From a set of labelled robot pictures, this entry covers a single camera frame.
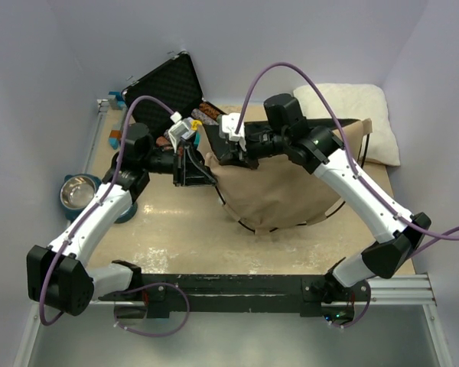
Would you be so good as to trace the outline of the beige fabric pet tent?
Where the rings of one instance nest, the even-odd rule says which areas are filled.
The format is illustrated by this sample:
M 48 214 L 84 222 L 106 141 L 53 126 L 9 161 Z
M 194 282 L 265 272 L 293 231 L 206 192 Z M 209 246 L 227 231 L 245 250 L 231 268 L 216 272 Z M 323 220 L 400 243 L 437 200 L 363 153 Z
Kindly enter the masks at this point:
M 257 231 L 311 225 L 326 219 L 341 197 L 286 155 L 264 158 L 256 170 L 222 166 L 210 146 L 207 125 L 200 126 L 197 150 L 217 179 L 229 206 Z

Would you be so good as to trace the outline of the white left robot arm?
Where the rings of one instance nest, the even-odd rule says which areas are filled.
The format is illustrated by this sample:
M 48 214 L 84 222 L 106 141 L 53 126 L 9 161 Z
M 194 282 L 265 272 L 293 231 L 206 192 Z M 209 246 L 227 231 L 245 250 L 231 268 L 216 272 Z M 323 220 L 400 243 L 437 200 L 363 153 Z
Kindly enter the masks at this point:
M 28 295 L 39 303 L 42 323 L 49 323 L 46 307 L 77 316 L 107 294 L 119 293 L 126 300 L 142 294 L 143 281 L 132 265 L 115 261 L 95 271 L 86 267 L 110 227 L 136 203 L 151 173 L 172 175 L 177 187 L 216 184 L 194 147 L 201 125 L 192 118 L 172 125 L 168 150 L 156 145 L 146 125 L 125 128 L 119 152 L 85 209 L 49 245 L 36 245 L 27 254 Z

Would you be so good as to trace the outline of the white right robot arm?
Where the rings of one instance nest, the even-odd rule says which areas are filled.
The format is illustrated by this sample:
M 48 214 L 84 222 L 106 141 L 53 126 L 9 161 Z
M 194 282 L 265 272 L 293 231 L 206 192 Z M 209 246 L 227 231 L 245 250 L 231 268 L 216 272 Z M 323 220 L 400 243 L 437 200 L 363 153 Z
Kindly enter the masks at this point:
M 355 211 L 371 231 L 374 243 L 336 263 L 326 274 L 325 290 L 343 300 L 353 286 L 369 278 L 389 279 L 419 247 L 431 220 L 394 202 L 347 155 L 343 138 L 328 127 L 306 119 L 299 101 L 282 93 L 264 102 L 269 128 L 252 138 L 241 114 L 220 115 L 220 137 L 229 145 L 229 159 L 255 166 L 260 158 L 284 154 L 309 174 L 325 182 Z

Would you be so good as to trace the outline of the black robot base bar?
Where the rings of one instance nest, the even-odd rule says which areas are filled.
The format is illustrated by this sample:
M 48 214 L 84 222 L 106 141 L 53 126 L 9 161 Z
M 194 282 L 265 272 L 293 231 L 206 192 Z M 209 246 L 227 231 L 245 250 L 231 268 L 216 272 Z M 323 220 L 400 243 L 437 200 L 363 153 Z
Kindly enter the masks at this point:
M 297 313 L 321 317 L 326 306 L 351 306 L 371 298 L 360 281 L 351 288 L 336 285 L 328 275 L 141 274 L 127 293 L 100 298 L 120 306 L 145 306 L 147 317 L 171 313 Z

